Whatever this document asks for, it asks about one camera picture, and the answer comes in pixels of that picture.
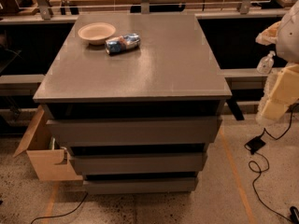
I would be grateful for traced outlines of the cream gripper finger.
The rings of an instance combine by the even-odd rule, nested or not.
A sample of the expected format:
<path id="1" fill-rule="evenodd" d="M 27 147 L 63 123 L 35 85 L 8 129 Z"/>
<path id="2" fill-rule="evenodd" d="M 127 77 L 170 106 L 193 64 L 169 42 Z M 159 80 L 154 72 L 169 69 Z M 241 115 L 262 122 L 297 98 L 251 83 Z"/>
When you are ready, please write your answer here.
<path id="1" fill-rule="evenodd" d="M 267 77 L 256 121 L 262 126 L 277 122 L 298 99 L 299 64 L 288 63 L 279 71 L 272 71 Z"/>

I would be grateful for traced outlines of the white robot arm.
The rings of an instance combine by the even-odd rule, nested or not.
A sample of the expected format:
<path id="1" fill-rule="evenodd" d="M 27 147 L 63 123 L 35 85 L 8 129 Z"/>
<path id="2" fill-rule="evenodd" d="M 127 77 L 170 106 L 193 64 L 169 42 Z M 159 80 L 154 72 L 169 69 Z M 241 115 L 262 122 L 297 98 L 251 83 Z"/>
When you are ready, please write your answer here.
<path id="1" fill-rule="evenodd" d="M 261 45 L 276 45 L 276 55 L 287 62 L 272 72 L 265 83 L 256 121 L 266 127 L 278 120 L 299 100 L 299 0 L 280 21 L 257 35 Z"/>

